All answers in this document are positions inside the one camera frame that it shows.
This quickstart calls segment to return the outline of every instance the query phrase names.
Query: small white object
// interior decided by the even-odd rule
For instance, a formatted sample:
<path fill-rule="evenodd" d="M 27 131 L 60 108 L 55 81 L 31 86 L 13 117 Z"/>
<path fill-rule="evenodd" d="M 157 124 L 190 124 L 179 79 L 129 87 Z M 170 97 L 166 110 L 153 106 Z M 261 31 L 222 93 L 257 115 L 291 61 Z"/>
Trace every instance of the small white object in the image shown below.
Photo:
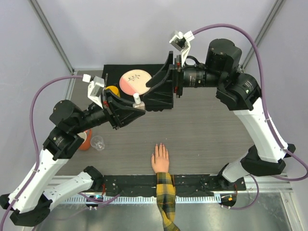
<path fill-rule="evenodd" d="M 193 35 L 193 32 L 190 30 L 188 32 L 186 32 L 184 34 L 184 38 L 186 39 L 187 42 L 190 42 L 194 39 L 194 35 Z"/>
<path fill-rule="evenodd" d="M 90 75 L 87 75 L 87 74 L 83 74 L 82 81 L 83 81 L 83 82 L 86 82 L 86 83 L 90 83 L 90 81 L 91 81 L 91 76 L 90 76 Z"/>
<path fill-rule="evenodd" d="M 136 104 L 140 104 L 141 103 L 141 99 L 140 99 L 140 96 L 139 96 L 138 93 L 134 93 L 133 97 L 134 97 L 134 101 L 135 101 Z"/>

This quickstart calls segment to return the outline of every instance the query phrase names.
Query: yellow plaid sleeve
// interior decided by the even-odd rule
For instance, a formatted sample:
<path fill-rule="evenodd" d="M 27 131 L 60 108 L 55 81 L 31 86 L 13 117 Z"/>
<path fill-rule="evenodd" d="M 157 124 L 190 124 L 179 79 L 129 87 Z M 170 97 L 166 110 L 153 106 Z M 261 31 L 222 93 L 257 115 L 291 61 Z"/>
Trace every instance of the yellow plaid sleeve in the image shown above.
<path fill-rule="evenodd" d="M 159 172 L 157 176 L 157 206 L 163 218 L 164 231 L 180 231 L 173 223 L 175 218 L 175 187 L 169 173 Z"/>

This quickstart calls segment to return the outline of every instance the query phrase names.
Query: gray table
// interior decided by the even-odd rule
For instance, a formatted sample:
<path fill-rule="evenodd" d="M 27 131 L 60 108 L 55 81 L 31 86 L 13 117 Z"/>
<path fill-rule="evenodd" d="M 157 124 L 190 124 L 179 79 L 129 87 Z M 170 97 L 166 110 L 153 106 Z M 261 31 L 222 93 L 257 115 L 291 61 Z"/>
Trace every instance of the gray table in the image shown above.
<path fill-rule="evenodd" d="M 102 75 L 102 71 L 87 73 Z M 94 128 L 93 135 L 104 138 L 105 150 L 78 151 L 58 175 L 77 175 L 86 166 L 94 166 L 103 174 L 152 174 L 150 156 L 160 142 L 169 150 L 170 173 L 217 174 L 253 142 L 215 93 L 216 89 L 210 88 L 184 89 L 172 110 L 147 112 L 119 130 L 113 130 L 109 123 Z M 81 109 L 87 108 L 91 101 L 86 83 L 75 82 L 71 101 Z"/>

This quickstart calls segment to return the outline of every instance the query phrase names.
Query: cable tie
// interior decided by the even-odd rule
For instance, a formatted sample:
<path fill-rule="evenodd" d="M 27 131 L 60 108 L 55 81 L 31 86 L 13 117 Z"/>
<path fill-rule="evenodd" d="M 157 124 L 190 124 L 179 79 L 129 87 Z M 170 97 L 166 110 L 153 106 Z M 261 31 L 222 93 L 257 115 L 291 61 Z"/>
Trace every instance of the cable tie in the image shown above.
<path fill-rule="evenodd" d="M 268 119 L 265 119 L 265 122 L 267 122 L 268 120 L 271 120 L 271 117 L 270 117 L 270 118 L 268 118 Z"/>

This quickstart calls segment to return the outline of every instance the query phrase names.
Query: white bracket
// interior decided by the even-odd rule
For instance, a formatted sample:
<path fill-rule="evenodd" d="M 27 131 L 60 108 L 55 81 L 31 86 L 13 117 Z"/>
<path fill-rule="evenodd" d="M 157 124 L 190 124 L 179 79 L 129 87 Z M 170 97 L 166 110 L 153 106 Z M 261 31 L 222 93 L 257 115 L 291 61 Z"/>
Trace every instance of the white bracket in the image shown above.
<path fill-rule="evenodd" d="M 178 51 L 181 52 L 182 66 L 185 63 L 185 60 L 188 56 L 188 53 L 191 49 L 190 41 L 194 39 L 192 31 L 188 31 L 183 34 L 182 32 L 174 31 L 174 34 L 169 41 L 169 43 L 174 46 Z"/>
<path fill-rule="evenodd" d="M 91 81 L 91 76 L 84 74 L 82 81 L 90 83 L 88 85 L 88 98 L 103 108 L 101 94 L 103 93 L 105 87 L 104 79 L 95 76 L 94 80 Z"/>

